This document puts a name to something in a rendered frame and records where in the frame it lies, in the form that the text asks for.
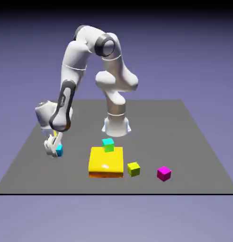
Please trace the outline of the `small green cube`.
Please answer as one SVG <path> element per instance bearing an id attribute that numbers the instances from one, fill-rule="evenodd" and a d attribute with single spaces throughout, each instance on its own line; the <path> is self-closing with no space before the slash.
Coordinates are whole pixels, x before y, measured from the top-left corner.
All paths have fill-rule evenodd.
<path id="1" fill-rule="evenodd" d="M 114 151 L 114 141 L 112 138 L 102 139 L 102 147 L 105 152 L 113 152 Z"/>

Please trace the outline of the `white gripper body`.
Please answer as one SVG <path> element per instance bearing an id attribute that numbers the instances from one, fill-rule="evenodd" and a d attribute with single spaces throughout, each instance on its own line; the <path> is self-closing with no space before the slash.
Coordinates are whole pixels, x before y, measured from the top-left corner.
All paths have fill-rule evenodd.
<path id="1" fill-rule="evenodd" d="M 44 141 L 44 147 L 46 149 L 46 152 L 55 152 L 57 147 L 61 144 L 62 137 L 62 132 L 59 132 L 56 136 L 49 134 Z"/>

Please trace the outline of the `small yellow-green cube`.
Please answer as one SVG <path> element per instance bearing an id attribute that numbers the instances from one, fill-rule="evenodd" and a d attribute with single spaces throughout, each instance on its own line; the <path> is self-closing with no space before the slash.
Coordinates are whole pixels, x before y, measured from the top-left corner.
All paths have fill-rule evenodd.
<path id="1" fill-rule="evenodd" d="M 127 170 L 131 177 L 140 175 L 140 165 L 137 162 L 128 163 Z"/>

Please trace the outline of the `small magenta cube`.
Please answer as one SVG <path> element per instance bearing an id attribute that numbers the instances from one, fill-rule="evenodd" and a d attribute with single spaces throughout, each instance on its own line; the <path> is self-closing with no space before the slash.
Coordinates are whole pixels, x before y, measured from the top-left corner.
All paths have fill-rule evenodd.
<path id="1" fill-rule="evenodd" d="M 162 166 L 157 170 L 157 178 L 159 178 L 161 181 L 166 181 L 171 177 L 171 170 L 166 167 Z"/>

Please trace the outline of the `large yellow box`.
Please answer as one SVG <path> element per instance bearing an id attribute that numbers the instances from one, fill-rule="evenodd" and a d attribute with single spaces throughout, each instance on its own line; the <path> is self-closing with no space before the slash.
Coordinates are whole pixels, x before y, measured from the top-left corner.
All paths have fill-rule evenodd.
<path id="1" fill-rule="evenodd" d="M 90 178 L 122 178 L 124 175 L 123 148 L 105 152 L 103 147 L 92 147 L 89 158 Z"/>

